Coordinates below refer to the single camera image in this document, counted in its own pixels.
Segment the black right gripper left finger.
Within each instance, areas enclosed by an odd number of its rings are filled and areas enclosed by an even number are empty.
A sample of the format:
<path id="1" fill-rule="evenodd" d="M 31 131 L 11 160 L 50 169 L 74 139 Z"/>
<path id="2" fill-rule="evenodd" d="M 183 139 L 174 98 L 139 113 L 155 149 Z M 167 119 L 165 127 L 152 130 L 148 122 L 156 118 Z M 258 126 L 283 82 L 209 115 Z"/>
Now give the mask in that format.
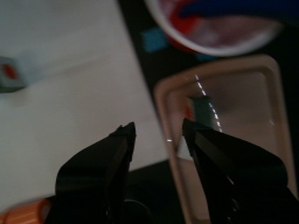
<path id="1" fill-rule="evenodd" d="M 62 166 L 44 224 L 120 224 L 136 126 L 120 126 Z"/>

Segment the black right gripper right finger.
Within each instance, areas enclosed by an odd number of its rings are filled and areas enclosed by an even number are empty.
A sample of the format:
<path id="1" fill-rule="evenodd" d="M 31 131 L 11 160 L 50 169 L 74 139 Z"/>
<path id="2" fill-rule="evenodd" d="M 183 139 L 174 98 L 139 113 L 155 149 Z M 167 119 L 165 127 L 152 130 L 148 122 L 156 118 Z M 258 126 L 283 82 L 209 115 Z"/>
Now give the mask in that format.
<path id="1" fill-rule="evenodd" d="M 186 119 L 182 125 L 211 224 L 299 224 L 299 199 L 282 159 L 253 143 Z"/>

